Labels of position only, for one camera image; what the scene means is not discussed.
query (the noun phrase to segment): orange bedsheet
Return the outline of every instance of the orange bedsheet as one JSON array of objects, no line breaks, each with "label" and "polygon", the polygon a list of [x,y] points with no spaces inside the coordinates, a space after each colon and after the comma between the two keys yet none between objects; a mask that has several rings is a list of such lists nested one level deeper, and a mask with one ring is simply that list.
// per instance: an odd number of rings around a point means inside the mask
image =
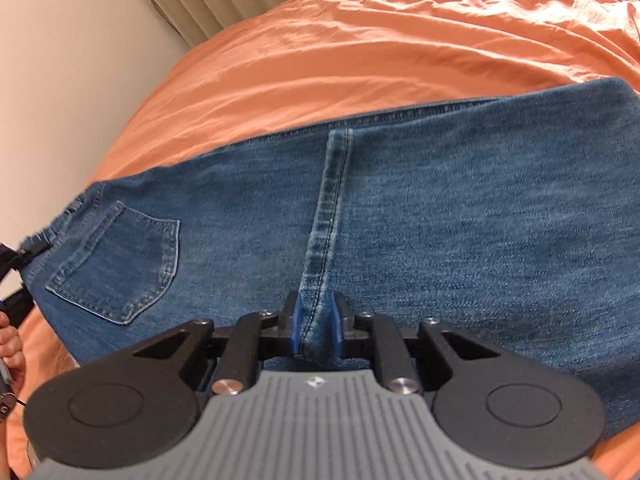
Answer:
[{"label": "orange bedsheet", "polygon": [[[380,108],[603,76],[640,92],[639,11],[638,0],[291,0],[187,54],[94,178]],[[28,397],[69,360],[38,311],[20,331]],[[24,475],[20,415],[10,421],[10,461]],[[596,464],[628,480],[640,469],[640,426],[603,444]]]}]

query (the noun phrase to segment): stitching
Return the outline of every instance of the stitching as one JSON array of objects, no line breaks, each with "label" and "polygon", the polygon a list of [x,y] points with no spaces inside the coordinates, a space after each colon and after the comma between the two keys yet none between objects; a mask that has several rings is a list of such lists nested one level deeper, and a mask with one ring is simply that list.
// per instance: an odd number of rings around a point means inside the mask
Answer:
[{"label": "stitching", "polygon": [[[98,209],[98,206],[100,205],[100,200],[102,199],[102,192],[104,190],[104,186],[105,186],[105,182],[100,182],[96,184],[96,193],[95,193],[92,206],[89,209],[89,211],[87,211],[86,214],[84,215],[84,219],[82,219],[82,221],[80,222],[80,226],[78,228],[79,231],[82,231],[82,228],[84,228],[87,222],[90,219],[92,219],[93,216],[95,215],[95,212]],[[73,216],[76,215],[78,213],[78,210],[73,212],[72,215]],[[29,267],[27,268],[27,270],[29,271],[29,274],[28,276],[25,276],[26,278],[25,282],[28,281],[33,284],[33,282],[37,279],[42,269],[49,263],[49,261],[53,258],[53,256],[55,256],[55,254],[58,252],[59,248],[62,247],[62,245],[64,245],[69,240],[69,226],[72,221],[73,221],[73,218],[71,218],[69,222],[66,223],[66,228],[62,236],[58,236],[58,234],[53,229],[51,229],[51,227],[47,227],[40,232],[40,234],[44,236],[47,242],[51,244],[51,248],[49,251],[47,251],[42,255],[37,265],[34,266],[33,269]]]},{"label": "stitching", "polygon": [[348,133],[345,134],[343,139],[344,151],[342,154],[342,160],[340,161],[340,171],[338,173],[338,179],[336,182],[335,190],[334,190],[334,200],[332,204],[332,214],[329,222],[329,229],[327,230],[326,239],[324,241],[324,248],[322,250],[322,266],[320,267],[320,273],[318,276],[318,290],[316,290],[316,294],[313,301],[313,306],[311,307],[311,313],[309,316],[309,321],[307,322],[304,330],[302,331],[302,342],[306,341],[306,337],[311,330],[311,326],[313,325],[316,314],[318,313],[318,304],[320,301],[320,295],[322,292],[322,282],[324,281],[324,276],[326,273],[327,267],[327,254],[329,252],[329,247],[332,241],[332,234],[334,232],[336,212],[338,207],[338,199],[340,197],[340,188],[342,186],[342,179],[344,176],[344,169],[346,167],[347,156],[348,156],[348,146],[349,146],[349,136]]},{"label": "stitching", "polygon": [[328,121],[319,121],[313,124],[296,126],[287,130],[281,130],[274,133],[260,134],[251,139],[239,140],[226,146],[220,146],[210,152],[202,153],[181,161],[179,164],[189,160],[198,160],[212,155],[213,153],[225,153],[236,150],[244,145],[257,144],[262,142],[270,142],[271,140],[290,139],[304,135],[317,135],[332,130],[340,130],[342,128],[370,128],[380,126],[387,123],[408,123],[418,119],[433,117],[441,114],[457,112],[466,108],[487,105],[499,101],[501,98],[471,98],[455,101],[437,102],[432,104],[409,105],[406,107],[392,108],[391,110],[376,111],[372,110],[361,114],[350,115],[341,118],[330,119]]},{"label": "stitching", "polygon": [[[159,283],[152,289],[146,291],[142,297],[138,298],[137,301],[127,303],[123,309],[121,314],[114,314],[113,311],[106,309],[104,306],[100,304],[90,304],[85,298],[82,298],[78,294],[75,294],[73,291],[65,288],[64,285],[66,280],[72,275],[85,261],[94,254],[94,249],[97,243],[102,240],[104,235],[109,230],[111,224],[123,213],[124,211],[131,211],[137,213],[136,219],[148,222],[153,227],[160,226],[162,224],[162,228],[159,230],[159,235],[162,237],[163,243],[168,245],[168,251],[164,251],[162,254],[161,261],[161,277]],[[129,324],[134,318],[136,318],[139,314],[144,312],[148,307],[153,305],[156,301],[158,301],[162,296],[164,296],[167,291],[169,285],[173,281],[175,277],[175,273],[177,272],[178,265],[178,253],[179,253],[179,233],[180,230],[180,221],[179,220],[170,220],[170,219],[158,219],[151,217],[149,215],[145,215],[144,213],[140,213],[139,211],[129,208],[121,201],[116,201],[115,207],[112,207],[110,211],[107,213],[107,216],[103,219],[103,221],[98,225],[97,228],[92,230],[92,232],[88,235],[87,238],[83,241],[81,247],[72,254],[69,259],[60,265],[58,270],[50,277],[49,281],[46,283],[46,289],[49,292],[53,292],[62,300],[68,301],[75,306],[82,308],[83,310],[90,312],[91,314],[95,314],[96,316],[111,321],[115,324],[126,325]],[[97,235],[97,239],[93,240],[92,235]],[[80,258],[80,261],[76,264],[72,262],[75,259],[78,251],[82,251],[84,256]]]}]

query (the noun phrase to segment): blue denim jeans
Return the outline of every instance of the blue denim jeans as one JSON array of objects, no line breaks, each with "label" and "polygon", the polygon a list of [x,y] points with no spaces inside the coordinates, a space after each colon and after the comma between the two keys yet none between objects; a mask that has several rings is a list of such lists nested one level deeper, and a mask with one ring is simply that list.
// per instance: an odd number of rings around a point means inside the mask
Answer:
[{"label": "blue denim jeans", "polygon": [[611,434],[640,418],[639,130],[604,79],[257,137],[93,184],[23,279],[81,364],[297,289],[302,357],[335,368],[340,290],[578,374]]}]

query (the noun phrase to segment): human hand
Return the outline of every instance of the human hand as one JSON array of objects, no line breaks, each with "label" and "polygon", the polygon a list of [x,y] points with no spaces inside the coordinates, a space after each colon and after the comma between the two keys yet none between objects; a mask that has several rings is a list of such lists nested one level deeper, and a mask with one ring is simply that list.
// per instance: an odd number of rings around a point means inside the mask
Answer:
[{"label": "human hand", "polygon": [[14,380],[11,388],[17,397],[24,386],[27,363],[22,353],[22,340],[18,336],[18,329],[9,325],[9,318],[4,312],[0,312],[0,357]]}]

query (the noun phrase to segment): finger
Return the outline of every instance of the finger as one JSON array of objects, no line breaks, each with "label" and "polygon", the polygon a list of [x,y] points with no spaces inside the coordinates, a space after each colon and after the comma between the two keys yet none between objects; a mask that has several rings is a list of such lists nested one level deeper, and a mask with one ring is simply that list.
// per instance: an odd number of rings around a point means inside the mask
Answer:
[{"label": "finger", "polygon": [[0,329],[0,345],[6,345],[14,337],[18,337],[18,329],[15,326]]},{"label": "finger", "polygon": [[22,352],[18,352],[11,357],[7,357],[4,359],[4,364],[10,370],[18,370],[23,372],[26,370],[27,361],[24,358],[24,354]]},{"label": "finger", "polygon": [[0,345],[0,356],[11,357],[12,355],[17,354],[20,350],[22,350],[22,339],[14,337],[8,343]]}]

